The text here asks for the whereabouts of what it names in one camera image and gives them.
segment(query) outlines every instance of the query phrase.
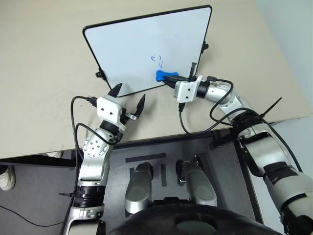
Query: gray floor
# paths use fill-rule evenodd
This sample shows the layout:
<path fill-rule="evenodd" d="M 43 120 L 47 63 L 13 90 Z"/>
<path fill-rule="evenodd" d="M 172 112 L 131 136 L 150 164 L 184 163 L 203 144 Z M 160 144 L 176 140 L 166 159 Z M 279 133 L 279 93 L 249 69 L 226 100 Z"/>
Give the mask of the gray floor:
<path fill-rule="evenodd" d="M 177 159 L 188 160 L 196 153 L 205 153 L 210 170 L 210 180 L 218 193 L 218 206 L 254 219 L 240 165 L 232 145 L 210 150 L 211 138 L 192 141 L 145 145 L 113 151 L 111 170 L 105 195 L 103 220 L 110 231 L 125 219 L 124 194 L 130 176 L 130 168 L 141 162 L 150 162 L 154 168 L 153 200 L 165 196 L 187 199 L 185 187 L 176 184 Z M 126 163 L 126 158 L 166 154 L 166 157 Z M 166 186 L 162 186 L 160 165 L 166 165 Z M 69 199 L 59 192 L 71 192 L 74 170 L 65 168 L 41 168 L 16 166 L 16 186 L 11 191 L 0 191 L 0 205 L 8 207 L 37 224 L 52 224 L 63 220 Z M 3 235 L 55 235 L 61 225 L 49 228 L 35 227 L 13 213 L 0 208 L 0 227 Z"/>

